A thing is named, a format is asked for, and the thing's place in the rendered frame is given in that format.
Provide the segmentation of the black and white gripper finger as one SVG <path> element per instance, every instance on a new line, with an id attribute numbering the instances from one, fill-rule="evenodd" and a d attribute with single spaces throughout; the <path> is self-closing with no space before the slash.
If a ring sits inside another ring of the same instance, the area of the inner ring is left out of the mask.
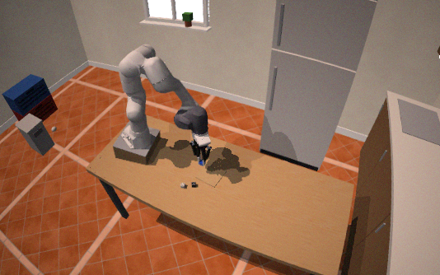
<path id="1" fill-rule="evenodd" d="M 197 159 L 198 159 L 198 165 L 199 165 L 199 162 L 200 162 L 200 160 L 201 160 L 201 155 L 200 155 L 201 153 L 200 153 L 199 146 L 197 146 L 197 145 L 195 146 L 193 140 L 190 142 L 190 145 L 192 146 L 192 149 L 193 149 L 193 153 L 194 153 L 194 155 L 197 156 Z"/>
<path id="2" fill-rule="evenodd" d="M 206 160 L 208 159 L 208 157 L 209 157 L 209 153 L 210 153 L 210 150 L 212 149 L 212 147 L 209 147 L 208 145 L 207 145 L 207 153 L 206 153 L 206 151 L 205 151 L 205 149 L 203 149 L 203 147 L 200 147 L 201 148 L 201 152 L 202 152 L 202 157 L 203 157 L 203 166 L 205 166 L 205 164 L 206 164 Z"/>

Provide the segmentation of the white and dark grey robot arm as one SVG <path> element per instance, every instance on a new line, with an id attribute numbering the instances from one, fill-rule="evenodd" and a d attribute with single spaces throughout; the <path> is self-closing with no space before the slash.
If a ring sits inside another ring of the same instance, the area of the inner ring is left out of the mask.
<path id="1" fill-rule="evenodd" d="M 185 89 L 180 80 L 173 77 L 164 62 L 156 57 L 155 49 L 150 44 L 144 44 L 129 53 L 119 64 L 120 81 L 123 91 L 128 96 L 126 114 L 130 122 L 130 125 L 121 134 L 121 137 L 129 148 L 143 149 L 149 146 L 151 142 L 147 116 L 145 114 L 146 92 L 143 92 L 145 90 L 141 83 L 140 71 L 146 75 L 157 92 L 167 93 L 171 92 L 171 90 L 176 90 L 174 92 L 182 102 L 180 109 L 174 117 L 176 126 L 181 129 L 191 130 L 192 138 L 200 147 L 211 144 L 208 135 L 207 111 L 199 106 L 199 103 Z"/>

